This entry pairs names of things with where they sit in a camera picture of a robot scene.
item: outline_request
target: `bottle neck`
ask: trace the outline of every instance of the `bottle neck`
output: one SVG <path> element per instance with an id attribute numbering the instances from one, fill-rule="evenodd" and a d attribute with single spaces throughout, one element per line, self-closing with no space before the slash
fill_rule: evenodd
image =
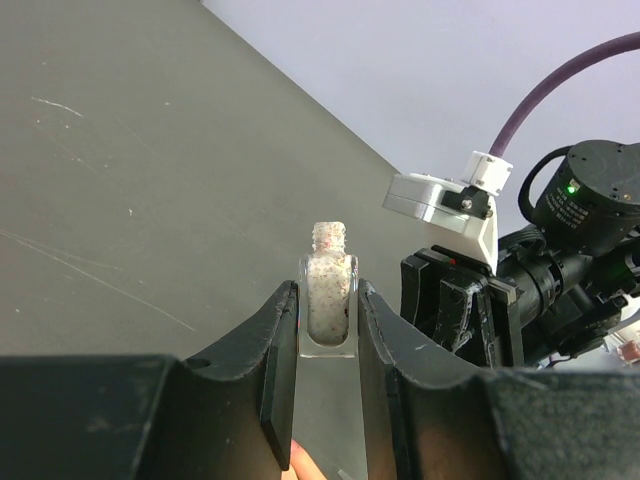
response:
<path id="1" fill-rule="evenodd" d="M 341 222 L 320 222 L 313 227 L 313 251 L 316 254 L 344 254 L 346 228 Z"/>

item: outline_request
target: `scratch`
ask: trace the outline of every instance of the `scratch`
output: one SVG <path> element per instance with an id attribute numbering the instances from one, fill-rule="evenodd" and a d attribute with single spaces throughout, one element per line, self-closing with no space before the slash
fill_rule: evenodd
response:
<path id="1" fill-rule="evenodd" d="M 72 253 L 67 253 L 67 252 L 65 252 L 63 250 L 59 250 L 57 248 L 50 247 L 49 245 L 45 245 L 43 243 L 36 242 L 35 240 L 31 240 L 30 238 L 23 237 L 21 235 L 18 235 L 17 233 L 8 232 L 6 230 L 0 229 L 0 234 L 2 234 L 5 237 L 11 238 L 13 240 L 19 239 L 19 240 L 22 240 L 23 242 L 35 245 L 35 246 L 43 248 L 45 250 L 51 250 L 52 252 L 55 252 L 57 254 L 63 255 L 63 256 L 68 257 L 68 258 L 73 258 L 74 260 L 78 260 L 79 262 L 88 263 L 89 265 L 94 265 L 96 267 L 102 267 L 102 268 L 109 268 L 111 270 L 118 270 L 120 272 L 123 270 L 121 267 L 114 267 L 113 265 L 106 265 L 104 263 L 94 262 L 93 260 L 87 260 L 86 258 L 82 258 L 82 257 L 79 257 L 77 255 L 73 255 Z"/>
<path id="2" fill-rule="evenodd" d="M 78 158 L 77 155 L 75 153 L 73 153 L 71 150 L 69 150 L 67 147 L 65 147 L 62 143 L 60 143 L 58 140 L 56 140 L 56 138 L 51 135 L 49 132 L 47 132 L 44 128 L 42 128 L 39 124 L 37 123 L 33 123 L 31 120 L 27 119 L 29 121 L 29 123 L 31 123 L 31 125 L 33 125 L 34 127 L 36 127 L 38 130 L 40 130 L 49 140 L 51 140 L 53 143 L 55 143 L 58 147 L 60 147 L 62 150 L 64 150 L 67 155 L 69 155 L 71 157 L 71 159 L 73 160 L 74 158 L 76 159 L 76 161 L 78 163 L 80 163 L 81 165 L 87 167 L 89 170 L 91 170 L 93 173 L 100 173 L 98 172 L 98 170 L 96 170 L 95 168 L 93 168 L 91 165 L 89 165 L 86 162 L 83 162 L 82 159 Z"/>
<path id="3" fill-rule="evenodd" d="M 353 477 L 342 469 L 338 470 L 338 475 L 342 480 L 353 480 Z"/>
<path id="4" fill-rule="evenodd" d="M 140 135 L 138 135 L 129 125 L 124 123 L 122 120 L 120 120 L 116 116 L 114 116 L 114 118 L 116 119 L 116 122 L 118 122 L 118 124 L 122 128 L 124 128 L 127 132 L 129 132 L 131 135 L 133 135 L 133 138 L 135 138 L 138 141 L 138 143 L 140 143 L 140 145 L 142 145 L 144 148 L 149 150 L 154 155 L 157 155 L 156 151 L 148 143 L 146 143 L 144 140 L 142 140 L 142 138 L 140 138 Z"/>
<path id="5" fill-rule="evenodd" d="M 49 100 L 44 100 L 42 98 L 36 98 L 36 97 L 31 97 L 31 100 L 35 100 L 36 102 L 46 103 L 47 105 L 51 105 L 52 107 L 63 108 L 67 112 L 71 112 L 71 113 L 73 113 L 74 115 L 77 115 L 80 118 L 84 118 L 84 116 L 81 113 L 76 112 L 75 110 L 73 110 L 73 109 L 71 109 L 69 107 L 66 107 L 66 106 L 64 106 L 64 105 L 62 105 L 60 103 L 50 102 Z"/>
<path id="6" fill-rule="evenodd" d="M 458 335 L 458 337 L 456 338 L 455 343 L 453 344 L 453 346 L 451 347 L 451 352 L 452 353 L 456 353 L 458 350 L 460 350 L 466 343 L 469 342 L 469 340 L 471 340 L 473 338 L 473 333 L 470 332 L 469 330 L 467 330 L 466 332 L 464 332 L 462 335 Z"/>
<path id="7" fill-rule="evenodd" d="M 76 266 L 74 266 L 74 265 L 71 265 L 69 262 L 66 262 L 66 261 L 62 260 L 61 258 L 58 258 L 58 257 L 56 257 L 55 255 L 53 255 L 53 254 L 51 254 L 51 253 L 49 253 L 49 252 L 46 252 L 45 250 L 42 250 L 42 249 L 40 249 L 40 248 L 38 248 L 38 247 L 35 247 L 35 246 L 33 246 L 33 245 L 29 245 L 27 242 L 24 242 L 24 241 L 20 240 L 19 238 L 11 237 L 10 235 L 6 235 L 6 234 L 5 234 L 4 232 L 2 232 L 2 231 L 0 231 L 0 235 L 4 236 L 4 237 L 6 237 L 6 238 L 10 238 L 10 239 L 11 239 L 11 240 L 13 240 L 14 242 L 17 242 L 17 243 L 19 243 L 20 245 L 24 245 L 25 247 L 30 248 L 31 250 L 33 250 L 33 251 L 35 251 L 35 252 L 38 252 L 39 254 L 44 255 L 45 257 L 50 258 L 51 260 L 55 260 L 56 262 L 59 262 L 59 263 L 61 263 L 61 264 L 63 264 L 63 265 L 66 265 L 66 266 L 67 266 L 67 267 L 69 267 L 70 269 L 72 269 L 72 270 L 74 270 L 74 271 L 78 272 L 80 275 L 84 275 L 85 277 L 90 278 L 91 280 L 93 280 L 93 281 L 95 281 L 95 282 L 98 282 L 100 285 L 103 285 L 103 286 L 105 286 L 105 287 L 107 287 L 107 288 L 109 288 L 109 289 L 113 290 L 114 292 L 117 292 L 117 293 L 119 293 L 119 294 L 121 294 L 121 295 L 124 295 L 124 296 L 125 296 L 125 297 L 127 297 L 127 298 L 130 298 L 131 300 L 134 300 L 134 301 L 136 301 L 136 302 L 138 302 L 138 303 L 141 303 L 142 305 L 145 305 L 145 306 L 147 306 L 147 307 L 149 307 L 149 308 L 152 308 L 152 309 L 153 309 L 153 310 L 155 310 L 156 312 L 161 313 L 161 314 L 162 314 L 162 315 L 164 315 L 165 317 L 170 318 L 170 319 L 171 319 L 171 320 L 173 320 L 174 322 L 179 323 L 179 324 L 180 324 L 180 325 L 182 325 L 183 327 L 188 328 L 189 330 L 191 330 L 191 331 L 193 331 L 193 332 L 195 332 L 195 331 L 196 331 L 192 326 L 187 325 L 187 324 L 186 324 L 186 323 L 184 323 L 182 320 L 178 320 L 176 317 L 174 317 L 173 315 L 171 315 L 171 314 L 170 314 L 170 313 L 168 313 L 168 312 L 165 312 L 165 311 L 164 311 L 164 310 L 162 310 L 161 308 L 156 307 L 155 305 L 153 305 L 153 304 L 151 304 L 151 303 L 149 303 L 149 302 L 147 302 L 147 301 L 145 301 L 145 300 L 142 300 L 141 298 L 138 298 L 138 297 L 136 297 L 135 295 L 130 294 L 129 292 L 125 292 L 124 290 L 121 290 L 121 289 L 119 289 L 118 287 L 116 287 L 116 286 L 114 286 L 114 285 L 111 285 L 110 283 L 105 282 L 104 280 L 100 280 L 98 277 L 94 277 L 93 275 L 91 275 L 91 274 L 89 274 L 89 273 L 85 272 L 84 270 L 81 270 L 81 269 L 79 269 L 78 267 L 76 267 Z"/>
<path id="8" fill-rule="evenodd" d="M 102 416 L 92 418 L 87 425 L 87 432 L 89 433 L 108 432 L 109 430 L 111 430 L 111 423 Z"/>

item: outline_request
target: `white connector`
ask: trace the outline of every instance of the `white connector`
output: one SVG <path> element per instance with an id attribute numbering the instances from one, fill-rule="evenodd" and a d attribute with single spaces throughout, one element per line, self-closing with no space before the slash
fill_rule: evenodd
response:
<path id="1" fill-rule="evenodd" d="M 460 180 L 497 197 L 507 183 L 512 170 L 513 165 L 499 157 L 473 152 Z"/>

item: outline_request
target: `white powder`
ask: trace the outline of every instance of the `white powder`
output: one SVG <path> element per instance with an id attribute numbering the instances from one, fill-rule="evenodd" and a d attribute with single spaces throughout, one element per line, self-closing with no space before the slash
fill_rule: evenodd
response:
<path id="1" fill-rule="evenodd" d="M 308 257 L 308 332 L 320 345 L 340 345 L 349 327 L 351 255 L 344 252 L 345 226 L 340 222 L 316 223 L 313 249 Z"/>

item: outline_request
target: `white wall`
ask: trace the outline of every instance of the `white wall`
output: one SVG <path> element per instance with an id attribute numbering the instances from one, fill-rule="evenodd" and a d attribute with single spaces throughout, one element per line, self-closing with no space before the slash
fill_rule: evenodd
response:
<path id="1" fill-rule="evenodd" d="M 517 103 L 573 55 L 640 28 L 636 0 L 204 0 L 204 4 L 403 172 L 456 178 Z M 501 232 L 548 151 L 589 138 L 640 141 L 640 53 L 549 97 L 505 158 Z M 380 199 L 386 192 L 380 192 Z"/>

